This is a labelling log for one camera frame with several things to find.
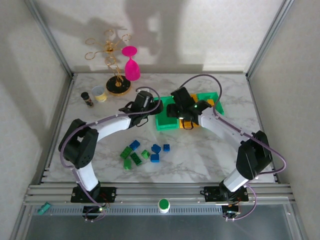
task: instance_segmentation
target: blue block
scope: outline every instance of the blue block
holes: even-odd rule
[[[131,143],[129,145],[129,147],[134,151],[136,150],[138,147],[140,146],[140,142],[138,142],[137,140],[134,140],[133,143]]]
[[[159,154],[152,154],[150,160],[152,163],[159,163]]]
[[[153,144],[153,146],[151,147],[151,151],[154,152],[155,154],[159,154],[161,151],[161,147],[158,146],[157,144]]]
[[[170,144],[163,144],[163,151],[170,152]]]

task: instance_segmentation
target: marble surface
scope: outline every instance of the marble surface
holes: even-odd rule
[[[155,88],[160,96],[169,96],[193,74],[142,74],[138,81],[131,83],[131,90],[124,96],[107,93],[105,102],[93,100],[91,89],[105,86],[112,74],[81,73],[75,80],[66,113],[61,126],[58,143],[70,123],[77,118],[93,122],[114,115],[136,97],[135,89],[141,86]],[[256,132],[259,129],[256,111],[244,74],[216,74],[222,84],[221,104],[225,116],[239,126]],[[208,77],[199,77],[186,85],[189,93],[218,92],[218,85]],[[94,107],[88,108],[81,99],[82,92],[89,92]],[[151,146],[170,144],[170,152],[160,152],[160,163],[152,163],[141,157],[143,164],[132,162],[131,170],[124,170],[120,153],[137,139],[141,145],[136,150],[138,156]],[[44,182],[74,182],[70,170],[63,168],[59,159],[58,145],[50,163]],[[220,182],[235,168],[237,153],[225,141],[202,127],[193,130],[174,129],[157,131],[155,117],[142,127],[133,127],[105,137],[97,143],[92,165],[101,182],[135,183],[203,183]],[[263,175],[255,182],[274,182],[271,174]]]

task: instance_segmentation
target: small jar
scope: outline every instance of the small jar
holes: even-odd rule
[[[84,91],[83,93],[81,93],[81,97],[84,100],[85,104],[89,107],[92,108],[94,106],[94,103],[92,102],[89,93],[87,93],[86,91]]]

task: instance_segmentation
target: green button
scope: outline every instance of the green button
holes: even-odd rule
[[[167,199],[161,199],[159,202],[159,207],[163,210],[169,208],[169,201]]]

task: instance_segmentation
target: pink wine glass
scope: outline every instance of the pink wine glass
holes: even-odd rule
[[[126,46],[122,49],[122,54],[129,57],[129,61],[124,66],[125,78],[129,81],[135,81],[140,78],[140,68],[138,63],[136,63],[132,57],[136,55],[137,48],[135,46]]]

